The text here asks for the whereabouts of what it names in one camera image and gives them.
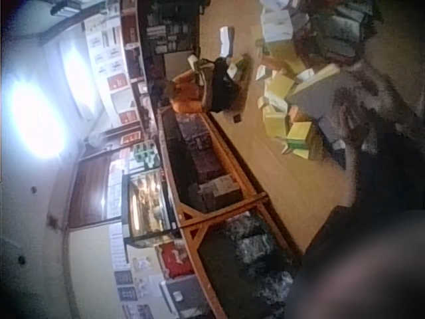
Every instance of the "poster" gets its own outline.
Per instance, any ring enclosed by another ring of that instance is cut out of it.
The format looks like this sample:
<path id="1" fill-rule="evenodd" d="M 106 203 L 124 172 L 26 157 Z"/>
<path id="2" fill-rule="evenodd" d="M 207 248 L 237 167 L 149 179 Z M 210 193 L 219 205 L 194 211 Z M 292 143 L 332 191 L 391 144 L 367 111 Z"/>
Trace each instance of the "poster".
<path id="1" fill-rule="evenodd" d="M 109 226 L 112 268 L 114 270 L 129 270 L 130 264 L 126 259 L 126 248 L 122 237 L 122 224 L 116 223 Z"/>
<path id="2" fill-rule="evenodd" d="M 147 304 L 138 304 L 137 311 L 140 319 L 153 319 L 152 311 Z"/>
<path id="3" fill-rule="evenodd" d="M 137 293 L 134 287 L 121 287 L 118 288 L 118 296 L 120 301 L 137 301 Z"/>
<path id="4" fill-rule="evenodd" d="M 114 277 L 117 286 L 133 284 L 133 276 L 130 270 L 114 271 Z"/>

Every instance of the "glass display case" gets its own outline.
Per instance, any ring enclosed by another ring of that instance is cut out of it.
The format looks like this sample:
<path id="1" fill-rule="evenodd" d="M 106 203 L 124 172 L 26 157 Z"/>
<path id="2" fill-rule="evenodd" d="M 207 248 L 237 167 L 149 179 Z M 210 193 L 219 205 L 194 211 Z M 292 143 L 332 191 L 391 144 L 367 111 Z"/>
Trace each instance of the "glass display case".
<path id="1" fill-rule="evenodd" d="M 159 168 L 123 176 L 123 217 L 131 239 L 157 237 L 176 228 L 164 183 Z"/>

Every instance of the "ceiling light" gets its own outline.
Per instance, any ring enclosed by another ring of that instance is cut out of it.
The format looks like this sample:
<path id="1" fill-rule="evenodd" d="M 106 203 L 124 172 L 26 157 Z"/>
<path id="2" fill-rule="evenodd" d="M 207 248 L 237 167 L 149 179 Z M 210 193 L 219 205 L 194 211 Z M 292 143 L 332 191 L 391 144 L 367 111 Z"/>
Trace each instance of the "ceiling light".
<path id="1" fill-rule="evenodd" d="M 77 104 L 96 114 L 96 97 L 92 75 L 82 56 L 75 48 L 65 56 L 64 67 L 69 87 Z"/>
<path id="2" fill-rule="evenodd" d="M 18 133 L 36 156 L 51 158 L 64 149 L 64 130 L 39 88 L 26 83 L 16 84 L 12 107 Z"/>

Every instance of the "paper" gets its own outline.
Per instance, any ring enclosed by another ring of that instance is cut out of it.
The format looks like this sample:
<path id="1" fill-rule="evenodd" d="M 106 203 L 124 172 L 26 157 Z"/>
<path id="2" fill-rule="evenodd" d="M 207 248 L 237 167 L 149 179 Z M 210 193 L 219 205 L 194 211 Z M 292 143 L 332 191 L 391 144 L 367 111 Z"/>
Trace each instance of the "paper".
<path id="1" fill-rule="evenodd" d="M 109 237 L 117 238 L 122 237 L 122 224 L 116 223 L 109 226 Z"/>
<path id="2" fill-rule="evenodd" d="M 152 274 L 149 276 L 149 283 L 151 286 L 152 295 L 155 297 L 161 297 L 162 292 L 160 284 L 164 281 L 164 276 L 162 274 Z"/>
<path id="3" fill-rule="evenodd" d="M 226 58 L 232 53 L 232 43 L 230 43 L 230 29 L 228 27 L 220 28 L 220 41 L 220 56 L 222 58 Z"/>
<path id="4" fill-rule="evenodd" d="M 314 70 L 312 68 L 309 68 L 297 75 L 297 79 L 304 82 L 311 78 L 314 75 Z"/>
<path id="5" fill-rule="evenodd" d="M 238 70 L 238 67 L 234 63 L 231 63 L 228 66 L 227 74 L 235 82 L 238 82 L 240 80 L 240 77 L 242 76 L 242 73 Z"/>
<path id="6" fill-rule="evenodd" d="M 122 237 L 122 224 L 116 223 L 109 226 L 112 268 L 114 270 L 130 269 L 126 259 L 126 249 Z"/>
<path id="7" fill-rule="evenodd" d="M 195 68 L 195 63 L 198 62 L 198 58 L 192 54 L 189 58 L 187 58 L 187 62 L 191 65 L 192 70 L 197 71 Z"/>

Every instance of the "red poster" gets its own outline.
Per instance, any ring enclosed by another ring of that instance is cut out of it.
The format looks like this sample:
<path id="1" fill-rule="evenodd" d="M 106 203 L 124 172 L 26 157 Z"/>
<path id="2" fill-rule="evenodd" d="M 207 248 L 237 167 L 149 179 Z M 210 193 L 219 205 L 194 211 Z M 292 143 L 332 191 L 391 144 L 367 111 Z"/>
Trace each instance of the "red poster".
<path id="1" fill-rule="evenodd" d="M 137 121 L 137 114 L 135 113 L 135 111 L 122 112 L 120 113 L 120 120 L 122 124 Z"/>

